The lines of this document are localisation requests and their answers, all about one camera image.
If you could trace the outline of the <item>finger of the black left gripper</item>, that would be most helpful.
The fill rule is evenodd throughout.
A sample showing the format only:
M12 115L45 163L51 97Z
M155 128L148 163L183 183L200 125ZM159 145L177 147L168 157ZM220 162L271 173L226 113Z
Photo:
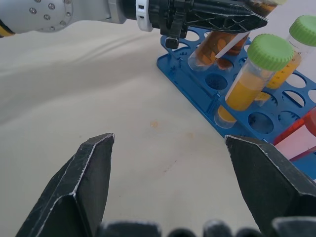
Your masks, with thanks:
M195 0L195 10L249 10L243 1Z
M195 10L188 14L190 27L226 33L246 33L267 25L268 19L249 10Z

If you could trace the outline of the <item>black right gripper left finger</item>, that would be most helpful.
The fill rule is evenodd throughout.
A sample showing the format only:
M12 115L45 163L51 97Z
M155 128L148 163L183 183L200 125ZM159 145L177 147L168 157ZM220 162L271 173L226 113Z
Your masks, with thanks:
M109 189L113 133L89 138L52 176L15 237L94 237Z

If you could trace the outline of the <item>yellow test tube green cap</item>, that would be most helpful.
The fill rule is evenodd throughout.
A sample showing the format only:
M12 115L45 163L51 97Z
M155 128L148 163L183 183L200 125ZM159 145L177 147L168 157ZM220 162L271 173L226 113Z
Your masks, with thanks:
M287 40L272 34L256 36L247 49L247 60L225 96L227 106L235 111L247 110L293 55Z
M300 66L303 59L316 49L316 15L299 16L289 28L286 40L291 44L294 55L291 61L271 78L266 89L276 91Z

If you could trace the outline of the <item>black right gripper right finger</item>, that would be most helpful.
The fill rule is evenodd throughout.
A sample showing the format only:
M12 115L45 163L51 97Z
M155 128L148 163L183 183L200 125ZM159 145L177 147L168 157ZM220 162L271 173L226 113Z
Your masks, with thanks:
M225 144L264 237L316 237L316 183L270 143L227 135Z

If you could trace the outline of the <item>dark red liquid test tube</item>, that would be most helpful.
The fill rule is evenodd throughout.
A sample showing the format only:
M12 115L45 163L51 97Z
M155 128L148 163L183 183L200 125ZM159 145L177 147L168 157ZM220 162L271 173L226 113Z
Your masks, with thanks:
M237 44L235 44L226 54L228 56L238 56L243 49L245 42L247 41L249 35L246 35L244 38L242 38ZM220 70L230 70L233 67L233 64L225 59L220 58L217 60L217 66Z

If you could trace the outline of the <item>blue test tube rack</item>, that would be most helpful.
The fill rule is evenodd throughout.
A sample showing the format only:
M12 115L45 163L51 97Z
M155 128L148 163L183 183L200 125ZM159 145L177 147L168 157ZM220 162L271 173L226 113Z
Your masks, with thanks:
M305 83L304 87L294 87L285 82L277 91L267 90L270 99L266 103L262 106L253 103L241 112L229 110L236 116L237 122L232 128L219 127L214 120L215 113L220 105L226 106L224 97L246 61L247 53L243 49L239 56L228 58L233 64L228 71L222 71L216 66L202 72L193 71L188 65L188 58L208 32L193 27L189 30L196 33L198 39L181 39L180 43L184 47L168 49L167 54L158 58L157 67L222 137L231 134L273 142L292 123L316 106L309 96L310 91L316 91L316 83L295 71L294 77L301 79Z

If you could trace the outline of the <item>brown liquid test tube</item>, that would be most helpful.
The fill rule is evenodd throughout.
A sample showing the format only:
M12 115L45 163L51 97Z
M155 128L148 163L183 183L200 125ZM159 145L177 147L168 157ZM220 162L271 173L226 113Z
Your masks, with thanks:
M243 1L254 13L262 17L267 17L277 6L283 5L287 2L287 0L241 1ZM241 35L243 36L242 38L244 38L246 35L249 35L249 33L242 33ZM242 38L239 34L212 31L190 55L188 65L194 71L205 71L214 63L217 63L217 60L220 59L216 57L218 53L220 53L227 45L232 48Z

